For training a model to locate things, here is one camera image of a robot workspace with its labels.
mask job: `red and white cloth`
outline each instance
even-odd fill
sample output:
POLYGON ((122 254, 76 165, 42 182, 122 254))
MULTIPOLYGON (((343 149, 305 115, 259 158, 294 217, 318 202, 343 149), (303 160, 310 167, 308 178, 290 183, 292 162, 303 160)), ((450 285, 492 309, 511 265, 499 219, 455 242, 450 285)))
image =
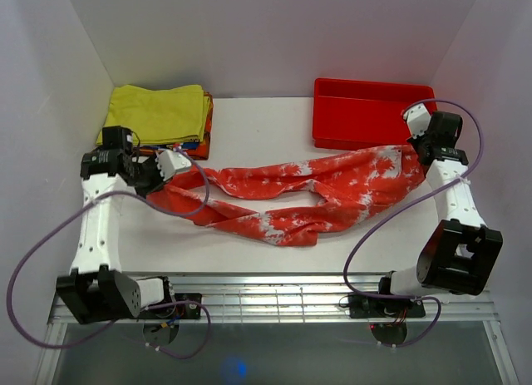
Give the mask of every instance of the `red and white cloth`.
MULTIPOLYGON (((266 200, 301 190, 321 196, 315 206, 265 212, 210 200, 190 217, 197 225, 277 246, 315 245, 318 233, 342 231, 382 212, 425 179, 410 146, 378 146, 298 163, 205 172, 211 184, 244 200, 266 200)), ((169 210, 190 211, 201 202, 190 190, 202 184, 200 173, 193 170, 177 175, 149 198, 169 210)))

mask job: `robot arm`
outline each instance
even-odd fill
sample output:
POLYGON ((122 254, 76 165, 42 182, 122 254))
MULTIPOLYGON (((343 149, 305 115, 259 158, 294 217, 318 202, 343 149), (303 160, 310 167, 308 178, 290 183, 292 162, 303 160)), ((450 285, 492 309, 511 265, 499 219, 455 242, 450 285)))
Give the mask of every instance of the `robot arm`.
MULTIPOLYGON (((416 149, 432 189, 461 177, 467 170, 464 151, 455 148, 462 118, 424 105, 405 113, 411 131, 409 142, 416 149)), ((502 247, 499 231, 486 227, 480 217, 469 181, 463 179, 435 196, 440 223, 422 250, 417 265, 391 272, 379 286, 381 294, 478 295, 490 276, 502 247)))
MULTIPOLYGON (((101 148, 85 154, 81 161, 85 205, 105 192, 128 186, 145 198, 162 189, 174 175, 190 169, 187 159, 170 150, 142 163, 135 161, 131 131, 124 127, 106 127, 102 135, 101 148)), ((134 280, 121 272, 118 229, 122 198, 106 198, 83 215, 70 275, 57 278, 57 293, 79 323, 136 318, 145 306, 172 301, 165 278, 134 280)))

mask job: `yellow towel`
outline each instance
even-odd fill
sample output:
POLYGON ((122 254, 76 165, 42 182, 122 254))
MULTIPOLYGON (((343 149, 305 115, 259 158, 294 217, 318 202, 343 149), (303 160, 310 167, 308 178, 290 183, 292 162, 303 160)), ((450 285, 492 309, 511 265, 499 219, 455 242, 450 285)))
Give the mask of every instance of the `yellow towel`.
POLYGON ((104 127, 132 129, 146 146, 202 141, 208 110, 209 98, 198 85, 159 91, 128 85, 113 91, 104 127))

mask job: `glass panel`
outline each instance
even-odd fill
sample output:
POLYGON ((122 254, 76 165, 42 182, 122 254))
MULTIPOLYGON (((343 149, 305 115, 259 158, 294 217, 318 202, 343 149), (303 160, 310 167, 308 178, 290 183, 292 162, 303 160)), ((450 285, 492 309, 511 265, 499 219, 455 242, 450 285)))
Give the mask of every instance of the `glass panel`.
MULTIPOLYGON (((426 323, 409 323, 409 337, 426 323)), ((65 342, 93 331, 68 326, 65 342)), ((193 350, 205 327, 182 324, 170 348, 193 350)), ((54 383, 61 384, 472 384, 501 383, 484 326, 439 323, 419 343, 396 350, 340 342, 373 341, 366 323, 218 324, 205 350, 176 361, 142 339, 141 324, 116 324, 96 340, 62 352, 54 383)))

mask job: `white table surface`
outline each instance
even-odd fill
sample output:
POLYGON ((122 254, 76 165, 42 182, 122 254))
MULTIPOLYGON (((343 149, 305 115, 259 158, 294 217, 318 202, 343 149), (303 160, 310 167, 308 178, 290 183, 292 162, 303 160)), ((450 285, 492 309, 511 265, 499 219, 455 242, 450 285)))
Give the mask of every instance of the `white table surface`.
MULTIPOLYGON (((210 158, 201 164, 215 169, 254 167, 341 153, 314 148, 312 111, 312 98, 215 99, 210 158)), ((430 190, 423 183, 402 203, 430 190)), ((254 210, 313 205, 316 200, 308 192, 284 194, 276 200, 235 200, 214 187, 212 196, 254 210)), ((340 233, 321 234, 313 247, 276 247, 199 227, 124 199, 120 226, 122 269, 177 274, 337 274, 355 243, 386 214, 340 233)), ((384 272, 416 264, 436 223, 433 200, 411 208, 363 245, 351 271, 384 272)))

